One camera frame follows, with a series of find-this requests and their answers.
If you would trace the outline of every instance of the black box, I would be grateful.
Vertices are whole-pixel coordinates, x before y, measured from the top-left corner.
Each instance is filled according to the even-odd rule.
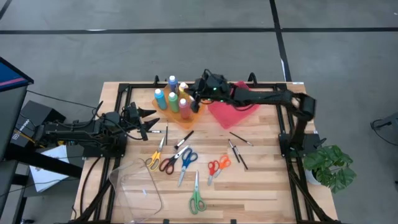
[[[31,138],[35,134],[36,126],[55,120],[63,122],[65,117],[53,108],[29,100],[21,110],[16,123],[19,132],[12,135],[10,142],[22,147],[32,147],[33,143],[21,136],[21,133]]]

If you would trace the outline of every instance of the yellow scissors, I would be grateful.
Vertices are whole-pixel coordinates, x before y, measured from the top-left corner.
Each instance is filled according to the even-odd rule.
[[[160,164],[160,152],[162,151],[163,148],[163,142],[164,142],[164,138],[162,138],[159,147],[157,148],[157,150],[155,151],[155,153],[153,153],[151,158],[148,158],[145,161],[145,164],[147,164],[147,167],[149,167],[150,171],[155,171],[159,164]]]

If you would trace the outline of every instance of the green paint bottle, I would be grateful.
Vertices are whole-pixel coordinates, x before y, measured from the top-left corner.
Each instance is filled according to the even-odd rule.
[[[178,106],[178,96],[177,96],[177,94],[175,94],[175,93],[173,93],[173,92],[171,92],[171,93],[169,94],[169,106],[170,106],[170,109],[171,109],[174,113],[177,113],[177,112],[180,111],[180,108],[179,108],[179,106]]]

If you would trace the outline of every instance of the paint bottle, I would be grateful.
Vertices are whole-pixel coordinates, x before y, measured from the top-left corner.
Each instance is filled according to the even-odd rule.
[[[161,89],[155,90],[155,99],[156,99],[157,105],[159,106],[160,109],[162,109],[162,110],[167,109],[167,103],[166,103],[166,99],[164,98],[164,92]]]
[[[169,77],[169,87],[170,92],[173,92],[178,95],[178,81],[174,75]]]
[[[180,108],[178,107],[178,96],[175,93],[171,92],[169,94],[169,106],[174,113],[180,111]]]
[[[180,107],[180,114],[182,119],[188,119],[191,115],[191,108],[189,107],[189,103],[186,99],[181,99],[178,104]]]
[[[179,96],[181,98],[186,98],[188,96],[188,93],[184,92],[184,89],[188,88],[188,85],[185,82],[181,82],[180,86],[178,87],[178,90],[180,92]]]

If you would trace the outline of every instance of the potted plant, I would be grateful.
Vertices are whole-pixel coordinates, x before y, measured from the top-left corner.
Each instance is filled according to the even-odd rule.
[[[349,186],[356,177],[349,168],[352,163],[352,158],[338,146],[325,146],[304,157],[303,166],[311,184],[322,184],[336,193]]]

